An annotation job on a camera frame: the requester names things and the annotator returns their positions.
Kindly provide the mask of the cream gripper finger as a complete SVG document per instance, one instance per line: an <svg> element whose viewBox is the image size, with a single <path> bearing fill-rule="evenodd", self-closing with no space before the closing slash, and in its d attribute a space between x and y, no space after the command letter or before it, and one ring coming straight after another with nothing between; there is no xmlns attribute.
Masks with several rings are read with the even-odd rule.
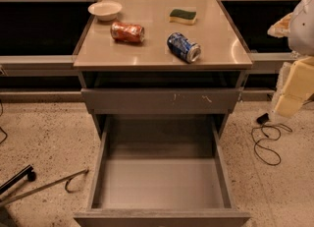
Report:
<svg viewBox="0 0 314 227"><path fill-rule="evenodd" d="M288 37L289 36L289 22L291 19L292 13L288 13L280 20L275 22L267 30L267 34L276 38Z"/></svg>
<svg viewBox="0 0 314 227"><path fill-rule="evenodd" d="M281 117L292 117L303 102L314 93L314 57L295 61L288 71L288 77L280 91L273 112Z"/></svg>

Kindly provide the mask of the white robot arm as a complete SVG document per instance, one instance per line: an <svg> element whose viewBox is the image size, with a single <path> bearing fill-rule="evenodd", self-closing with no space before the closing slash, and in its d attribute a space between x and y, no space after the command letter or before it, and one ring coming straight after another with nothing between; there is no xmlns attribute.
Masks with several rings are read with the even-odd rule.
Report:
<svg viewBox="0 0 314 227"><path fill-rule="evenodd" d="M314 0L301 0L292 13L271 25L267 33L288 39L300 58L281 68L272 99L271 119L291 118L314 93Z"/></svg>

